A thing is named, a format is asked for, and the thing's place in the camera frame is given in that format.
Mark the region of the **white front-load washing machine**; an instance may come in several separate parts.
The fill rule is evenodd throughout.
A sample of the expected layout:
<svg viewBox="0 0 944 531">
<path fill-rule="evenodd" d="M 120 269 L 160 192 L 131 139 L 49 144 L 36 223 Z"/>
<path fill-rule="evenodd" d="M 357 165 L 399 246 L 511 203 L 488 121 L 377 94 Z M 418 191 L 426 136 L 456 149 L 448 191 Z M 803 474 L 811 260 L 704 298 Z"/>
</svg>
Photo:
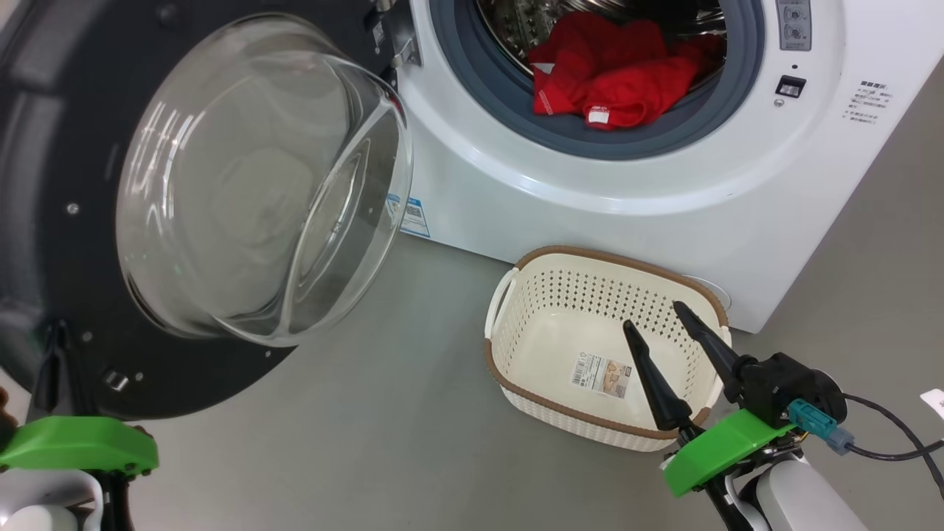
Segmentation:
<svg viewBox="0 0 944 531">
<path fill-rule="evenodd" d="M 549 244 L 705 283 L 759 332 L 944 60 L 944 0 L 387 0 L 410 13 L 399 91 L 410 196 L 431 239 L 516 261 Z M 666 41 L 714 34 L 719 67 L 651 125 L 532 110 L 528 50 L 567 13 Z"/>
</svg>

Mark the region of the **blue white energy label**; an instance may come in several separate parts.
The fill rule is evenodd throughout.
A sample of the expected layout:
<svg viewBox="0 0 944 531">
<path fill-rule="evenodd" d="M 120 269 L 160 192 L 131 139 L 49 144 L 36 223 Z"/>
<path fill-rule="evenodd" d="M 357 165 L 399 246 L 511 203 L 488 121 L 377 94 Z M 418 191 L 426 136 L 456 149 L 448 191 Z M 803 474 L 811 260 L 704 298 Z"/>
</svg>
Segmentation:
<svg viewBox="0 0 944 531">
<path fill-rule="evenodd" d="M 387 206 L 392 215 L 399 216 L 402 232 L 422 238 L 431 238 L 427 218 L 419 199 L 414 198 L 414 196 L 408 196 L 404 199 L 399 195 L 388 194 Z"/>
</svg>

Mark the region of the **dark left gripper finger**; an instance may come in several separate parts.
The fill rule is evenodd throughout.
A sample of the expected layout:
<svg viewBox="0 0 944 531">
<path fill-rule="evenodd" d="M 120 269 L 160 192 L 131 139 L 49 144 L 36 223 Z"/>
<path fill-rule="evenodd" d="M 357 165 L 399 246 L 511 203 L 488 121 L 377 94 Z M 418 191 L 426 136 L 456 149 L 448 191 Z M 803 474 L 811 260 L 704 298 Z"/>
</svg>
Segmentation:
<svg viewBox="0 0 944 531">
<path fill-rule="evenodd" d="M 66 322 L 52 322 L 47 329 L 43 362 L 37 379 L 37 411 L 56 414 L 57 410 L 71 412 L 73 383 L 69 367 L 72 339 Z"/>
</svg>

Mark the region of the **white paper product label sticker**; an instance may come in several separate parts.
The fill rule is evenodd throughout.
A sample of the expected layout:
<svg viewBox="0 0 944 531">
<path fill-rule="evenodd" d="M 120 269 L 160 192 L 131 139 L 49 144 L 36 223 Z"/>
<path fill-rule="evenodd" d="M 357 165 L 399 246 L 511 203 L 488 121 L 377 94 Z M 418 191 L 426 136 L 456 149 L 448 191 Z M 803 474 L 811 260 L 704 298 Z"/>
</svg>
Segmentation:
<svg viewBox="0 0 944 531">
<path fill-rule="evenodd" d="M 633 367 L 597 354 L 579 352 L 571 371 L 570 383 L 616 399 L 624 399 L 633 375 Z"/>
</svg>

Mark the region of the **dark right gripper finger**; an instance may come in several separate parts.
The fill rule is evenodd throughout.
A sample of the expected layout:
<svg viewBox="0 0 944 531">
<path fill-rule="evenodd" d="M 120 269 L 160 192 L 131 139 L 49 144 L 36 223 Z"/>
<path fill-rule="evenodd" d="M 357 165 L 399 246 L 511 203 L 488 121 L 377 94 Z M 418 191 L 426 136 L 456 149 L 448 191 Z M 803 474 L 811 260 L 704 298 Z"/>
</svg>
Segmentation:
<svg viewBox="0 0 944 531">
<path fill-rule="evenodd" d="M 749 355 L 736 353 L 714 330 L 710 329 L 694 313 L 687 303 L 674 300 L 672 307 L 678 319 L 691 337 L 707 354 L 723 384 L 723 394 L 729 403 L 745 403 L 746 380 L 742 372 L 755 366 L 758 360 Z"/>
<path fill-rule="evenodd" d="M 693 426 L 688 403 L 679 398 L 650 356 L 650 347 L 631 320 L 623 322 L 623 335 L 633 356 L 652 419 L 660 431 L 683 431 Z"/>
</svg>

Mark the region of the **cream perforated basket brown rim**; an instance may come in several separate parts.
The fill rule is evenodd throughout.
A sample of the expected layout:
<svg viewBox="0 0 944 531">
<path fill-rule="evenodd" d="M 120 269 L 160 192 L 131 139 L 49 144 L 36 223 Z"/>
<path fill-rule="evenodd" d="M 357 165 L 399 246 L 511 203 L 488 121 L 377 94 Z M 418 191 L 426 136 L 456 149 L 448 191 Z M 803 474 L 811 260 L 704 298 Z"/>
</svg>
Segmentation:
<svg viewBox="0 0 944 531">
<path fill-rule="evenodd" d="M 501 279 L 487 310 L 485 362 L 520 412 L 576 436 L 627 449 L 660 451 L 676 440 L 657 429 L 622 326 L 631 320 L 658 369 L 704 426 L 722 393 L 705 352 L 676 316 L 681 300 L 727 344 L 726 306 L 695 278 L 656 265 L 574 246 L 545 246 Z M 570 383 L 577 354 L 633 367 L 624 399 Z"/>
</svg>

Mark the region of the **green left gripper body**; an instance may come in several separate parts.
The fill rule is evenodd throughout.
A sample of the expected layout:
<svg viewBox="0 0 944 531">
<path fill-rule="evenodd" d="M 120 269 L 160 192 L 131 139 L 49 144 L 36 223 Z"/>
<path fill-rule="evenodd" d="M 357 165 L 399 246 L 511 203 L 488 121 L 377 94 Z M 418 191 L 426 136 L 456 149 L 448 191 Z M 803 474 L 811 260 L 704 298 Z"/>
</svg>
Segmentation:
<svg viewBox="0 0 944 531">
<path fill-rule="evenodd" d="M 0 531 L 136 531 L 131 482 L 156 441 L 112 417 L 50 416 L 0 438 Z"/>
</svg>

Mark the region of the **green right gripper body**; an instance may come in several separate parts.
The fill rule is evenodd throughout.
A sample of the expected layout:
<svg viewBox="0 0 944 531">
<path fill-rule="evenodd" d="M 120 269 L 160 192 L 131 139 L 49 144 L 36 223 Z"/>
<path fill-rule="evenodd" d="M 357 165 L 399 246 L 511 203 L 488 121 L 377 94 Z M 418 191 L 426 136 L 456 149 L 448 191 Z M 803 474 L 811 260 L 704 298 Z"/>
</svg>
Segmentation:
<svg viewBox="0 0 944 531">
<path fill-rule="evenodd" d="M 696 487 L 705 486 L 712 478 L 759 451 L 775 438 L 795 428 L 792 423 L 769 426 L 746 408 L 741 408 L 718 421 L 706 431 L 698 431 L 684 408 L 661 408 L 660 426 L 678 430 L 680 450 L 663 470 L 670 492 L 681 497 Z"/>
</svg>

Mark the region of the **black round glass washer door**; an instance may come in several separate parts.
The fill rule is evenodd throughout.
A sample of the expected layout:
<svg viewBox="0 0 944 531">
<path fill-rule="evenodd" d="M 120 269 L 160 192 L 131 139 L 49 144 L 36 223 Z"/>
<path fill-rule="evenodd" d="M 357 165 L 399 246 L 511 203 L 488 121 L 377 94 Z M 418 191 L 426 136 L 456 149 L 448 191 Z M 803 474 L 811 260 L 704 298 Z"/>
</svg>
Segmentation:
<svg viewBox="0 0 944 531">
<path fill-rule="evenodd" d="M 380 0 L 15 0 L 0 24 L 0 369 L 69 324 L 105 416 L 215 406 L 340 322 L 412 135 Z"/>
</svg>

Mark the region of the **red cloth garment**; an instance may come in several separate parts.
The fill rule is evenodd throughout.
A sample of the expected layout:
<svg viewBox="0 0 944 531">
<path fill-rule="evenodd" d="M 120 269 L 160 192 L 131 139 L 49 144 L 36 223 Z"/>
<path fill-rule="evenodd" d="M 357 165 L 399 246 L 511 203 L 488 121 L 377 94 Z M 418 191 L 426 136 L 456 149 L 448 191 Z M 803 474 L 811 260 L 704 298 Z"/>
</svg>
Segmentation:
<svg viewBox="0 0 944 531">
<path fill-rule="evenodd" d="M 573 11 L 530 50 L 532 109 L 544 117 L 582 117 L 593 130 L 651 125 L 721 66 L 726 50 L 719 35 L 666 41 L 655 21 L 617 26 Z"/>
</svg>

